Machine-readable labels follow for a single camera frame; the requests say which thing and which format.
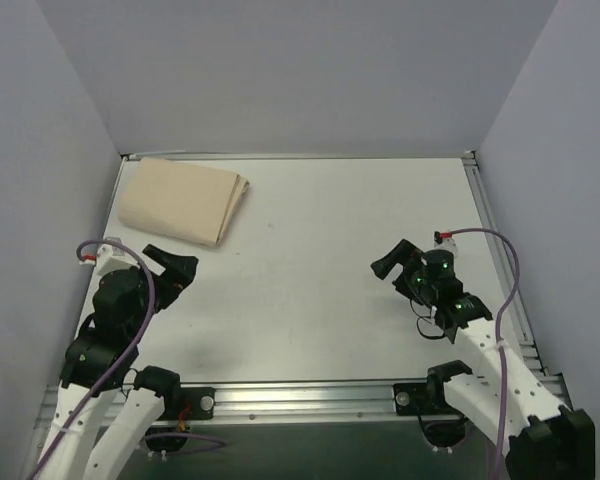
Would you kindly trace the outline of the beige cloth wrap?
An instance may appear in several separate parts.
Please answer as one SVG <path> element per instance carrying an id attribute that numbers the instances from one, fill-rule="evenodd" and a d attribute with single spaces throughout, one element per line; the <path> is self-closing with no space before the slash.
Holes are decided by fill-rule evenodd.
<path id="1" fill-rule="evenodd" d="M 248 188 L 236 172 L 144 158 L 122 192 L 117 216 L 129 228 L 215 247 Z"/>

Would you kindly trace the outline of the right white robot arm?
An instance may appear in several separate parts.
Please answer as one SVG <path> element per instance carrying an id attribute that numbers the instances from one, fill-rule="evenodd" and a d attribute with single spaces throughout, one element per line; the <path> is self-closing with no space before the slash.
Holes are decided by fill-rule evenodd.
<path id="1" fill-rule="evenodd" d="M 595 426 L 551 393 L 511 348 L 484 302 L 465 290 L 455 255 L 443 246 L 423 251 L 401 240 L 371 269 L 385 279 L 395 268 L 395 290 L 424 307 L 456 355 L 427 372 L 424 400 L 435 412 L 467 418 L 494 445 L 492 471 L 512 479 L 593 479 Z"/>

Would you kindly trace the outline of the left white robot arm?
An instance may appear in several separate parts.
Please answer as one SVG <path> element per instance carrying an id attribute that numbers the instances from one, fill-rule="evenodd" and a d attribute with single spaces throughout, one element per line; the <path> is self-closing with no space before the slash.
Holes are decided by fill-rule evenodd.
<path id="1" fill-rule="evenodd" d="M 90 245 L 93 254 L 84 251 Z M 115 479 L 152 423 L 174 417 L 182 405 L 179 375 L 149 366 L 137 373 L 120 413 L 102 425 L 153 316 L 194 281 L 198 258 L 154 245 L 135 253 L 112 239 L 84 241 L 76 256 L 100 280 L 93 311 L 65 352 L 56 409 L 32 479 Z"/>

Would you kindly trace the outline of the aluminium right side rail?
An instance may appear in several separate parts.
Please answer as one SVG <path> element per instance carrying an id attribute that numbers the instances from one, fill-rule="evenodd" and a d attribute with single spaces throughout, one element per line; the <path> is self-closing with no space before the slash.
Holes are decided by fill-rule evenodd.
<path id="1" fill-rule="evenodd" d="M 462 164 L 478 210 L 481 225 L 484 228 L 497 230 L 498 225 L 482 181 L 477 160 L 474 157 L 463 158 Z M 487 234 L 486 242 L 489 246 L 504 297 L 507 297 L 513 287 L 513 258 L 509 253 L 508 247 L 498 237 Z M 522 357 L 525 365 L 537 378 L 544 379 L 548 375 L 548 370 L 540 358 L 525 307 L 518 294 L 515 295 L 507 307 L 503 323 L 507 335 L 513 336 L 517 342 L 519 355 Z"/>

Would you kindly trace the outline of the aluminium rail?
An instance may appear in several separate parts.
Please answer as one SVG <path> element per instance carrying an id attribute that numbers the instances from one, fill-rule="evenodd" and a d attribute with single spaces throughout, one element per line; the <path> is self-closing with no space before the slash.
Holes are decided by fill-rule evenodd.
<path id="1" fill-rule="evenodd" d="M 481 225 L 484 228 L 497 230 L 498 225 L 482 181 L 477 160 L 474 157 L 463 158 L 462 164 L 478 210 Z M 513 287 L 513 258 L 509 253 L 508 247 L 498 237 L 487 234 L 486 242 L 489 246 L 504 297 L 507 297 Z M 540 358 L 525 307 L 518 294 L 515 295 L 507 307 L 503 323 L 507 335 L 513 336 L 517 342 L 519 355 L 522 357 L 525 365 L 537 378 L 544 379 L 548 375 L 548 370 Z"/>
<path id="2" fill-rule="evenodd" d="M 425 379 L 370 379 L 339 381 L 289 382 L 194 382 L 181 379 L 182 387 L 211 387 L 215 390 L 213 417 L 209 420 L 184 422 L 239 424 L 248 421 L 280 423 L 324 423 L 389 421 L 396 415 L 392 385 Z M 495 435 L 503 425 L 507 432 L 526 426 L 525 418 L 514 415 L 514 402 L 502 401 L 500 390 L 486 380 L 463 374 L 447 383 L 442 400 L 462 413 L 475 427 Z M 96 397 L 86 387 L 54 387 L 47 389 L 38 417 L 39 424 L 49 424 L 65 433 L 89 431 L 111 424 L 122 409 L 132 380 Z M 420 416 L 426 421 L 450 421 L 455 416 Z"/>

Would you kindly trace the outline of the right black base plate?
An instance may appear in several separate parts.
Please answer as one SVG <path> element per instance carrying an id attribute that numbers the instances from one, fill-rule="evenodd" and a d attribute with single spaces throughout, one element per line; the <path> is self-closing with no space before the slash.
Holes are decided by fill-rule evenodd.
<path id="1" fill-rule="evenodd" d="M 429 395 L 426 383 L 423 381 L 394 383 L 392 391 L 397 416 L 462 416 L 460 411 L 448 405 L 436 403 Z"/>

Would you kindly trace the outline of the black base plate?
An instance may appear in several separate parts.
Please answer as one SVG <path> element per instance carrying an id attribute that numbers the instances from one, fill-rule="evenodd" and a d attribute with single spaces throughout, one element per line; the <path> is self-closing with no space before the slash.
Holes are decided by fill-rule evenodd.
<path id="1" fill-rule="evenodd" d="M 138 384 L 126 397 L 119 417 L 151 426 L 156 421 L 187 422 L 213 417 L 215 390 L 180 384 Z"/>
<path id="2" fill-rule="evenodd" d="M 436 403 L 429 395 L 426 383 L 423 381 L 394 383 L 392 391 L 397 416 L 462 416 L 460 411 L 448 405 Z"/>

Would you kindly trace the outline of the aluminium front rail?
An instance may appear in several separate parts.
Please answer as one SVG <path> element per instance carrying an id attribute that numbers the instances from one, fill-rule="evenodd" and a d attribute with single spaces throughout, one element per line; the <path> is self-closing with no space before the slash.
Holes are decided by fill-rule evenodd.
<path id="1" fill-rule="evenodd" d="M 182 387 L 211 387 L 215 390 L 213 417 L 209 420 L 184 422 L 239 424 L 248 421 L 280 423 L 324 423 L 389 421 L 396 415 L 392 385 L 425 379 L 370 379 L 339 381 L 289 382 L 194 382 L 181 379 Z M 514 415 L 514 402 L 502 401 L 500 390 L 486 380 L 463 374 L 447 383 L 442 400 L 462 413 L 475 427 L 495 435 L 503 425 L 507 432 L 526 426 L 525 418 Z M 122 409 L 132 380 L 96 397 L 86 387 L 54 387 L 47 389 L 38 417 L 39 424 L 49 424 L 65 433 L 89 431 L 111 424 Z M 420 416 L 426 421 L 450 421 L 455 416 Z"/>

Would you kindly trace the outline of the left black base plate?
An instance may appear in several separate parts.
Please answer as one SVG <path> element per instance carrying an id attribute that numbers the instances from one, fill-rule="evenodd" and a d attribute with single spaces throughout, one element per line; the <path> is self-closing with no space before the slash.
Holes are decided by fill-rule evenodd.
<path id="1" fill-rule="evenodd" d="M 151 426 L 156 421 L 187 422 L 213 417 L 215 390 L 180 384 L 138 384 L 126 397 L 119 417 Z"/>

